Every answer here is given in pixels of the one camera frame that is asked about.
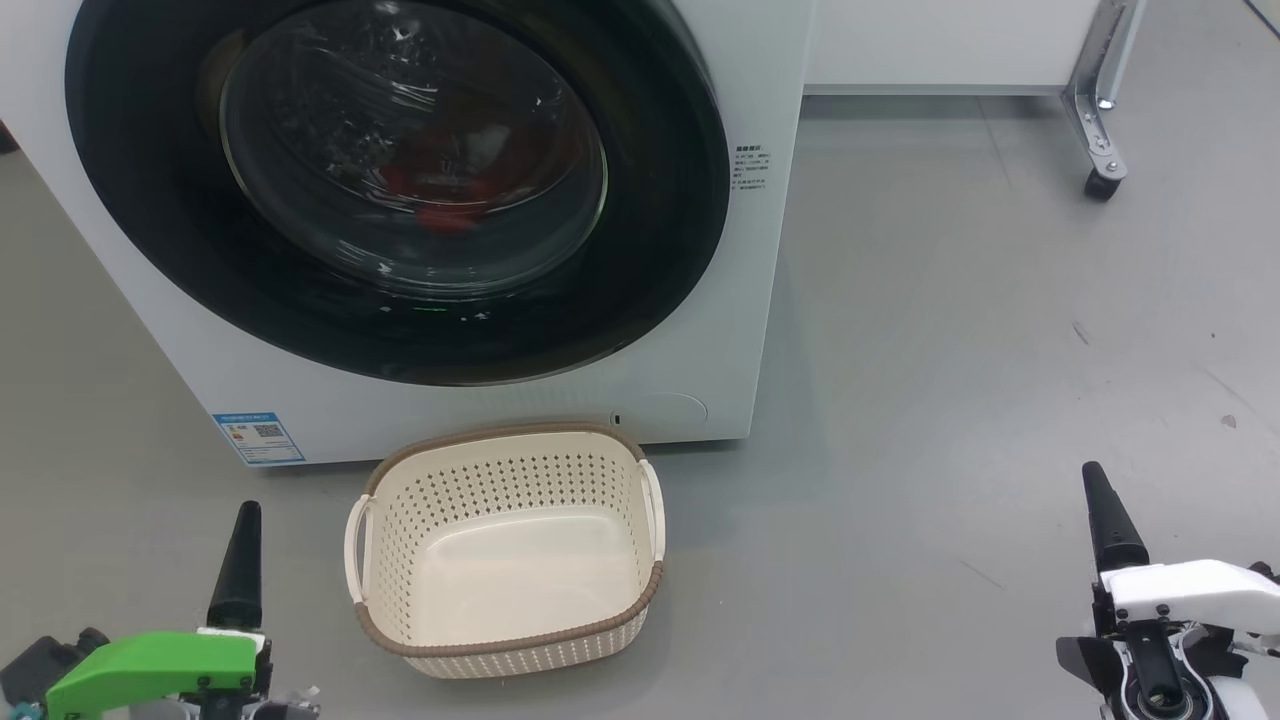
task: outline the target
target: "concrete floor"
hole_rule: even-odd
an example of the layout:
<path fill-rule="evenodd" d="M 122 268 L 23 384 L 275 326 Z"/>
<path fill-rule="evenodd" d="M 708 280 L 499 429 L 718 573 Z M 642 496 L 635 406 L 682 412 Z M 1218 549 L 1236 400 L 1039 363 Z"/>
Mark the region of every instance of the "concrete floor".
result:
<path fill-rule="evenodd" d="M 1153 4 L 1110 205 L 1053 102 L 808 101 L 754 436 L 654 454 L 668 573 L 632 648 L 504 683 L 367 642 L 339 557 L 370 468 L 242 468 L 3 158 L 0 657 L 192 628 L 252 497 L 276 688 L 325 717 L 1096 717 L 1053 656 L 1089 610 L 1083 461 L 1157 560 L 1280 564 L 1277 90 L 1243 4 Z"/>

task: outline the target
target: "white cabinet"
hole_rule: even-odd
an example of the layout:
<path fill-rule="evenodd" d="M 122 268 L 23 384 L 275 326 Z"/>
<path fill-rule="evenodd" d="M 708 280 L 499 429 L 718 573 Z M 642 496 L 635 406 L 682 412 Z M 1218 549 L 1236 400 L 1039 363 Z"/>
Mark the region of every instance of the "white cabinet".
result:
<path fill-rule="evenodd" d="M 810 94 L 1057 94 L 1098 0 L 820 0 Z"/>

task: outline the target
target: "laundry basket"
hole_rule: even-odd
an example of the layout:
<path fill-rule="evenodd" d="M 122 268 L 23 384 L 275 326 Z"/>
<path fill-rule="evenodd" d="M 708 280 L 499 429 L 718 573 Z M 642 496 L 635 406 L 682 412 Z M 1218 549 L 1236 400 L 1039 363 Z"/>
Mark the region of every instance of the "laundry basket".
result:
<path fill-rule="evenodd" d="M 635 639 L 666 534 L 658 477 L 611 428 L 476 433 L 378 466 L 347 521 L 347 585 L 369 637 L 428 675 L 536 673 Z"/>

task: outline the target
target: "washing machine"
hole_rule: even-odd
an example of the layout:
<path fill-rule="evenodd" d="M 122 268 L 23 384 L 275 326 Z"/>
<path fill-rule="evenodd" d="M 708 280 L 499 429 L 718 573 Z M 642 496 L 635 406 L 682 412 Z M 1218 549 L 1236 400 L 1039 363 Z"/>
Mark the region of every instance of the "washing machine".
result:
<path fill-rule="evenodd" d="M 742 438 L 813 9 L 6 0 L 0 118 L 247 464 Z"/>

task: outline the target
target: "caster wheel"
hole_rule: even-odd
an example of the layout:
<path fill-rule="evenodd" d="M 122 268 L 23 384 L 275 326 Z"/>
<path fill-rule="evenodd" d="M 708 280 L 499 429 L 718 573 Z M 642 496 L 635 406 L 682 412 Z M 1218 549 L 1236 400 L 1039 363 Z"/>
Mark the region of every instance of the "caster wheel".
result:
<path fill-rule="evenodd" d="M 1120 181 L 1105 178 L 1098 170 L 1089 173 L 1089 179 L 1084 183 L 1084 195 L 1094 200 L 1106 202 L 1120 190 Z"/>

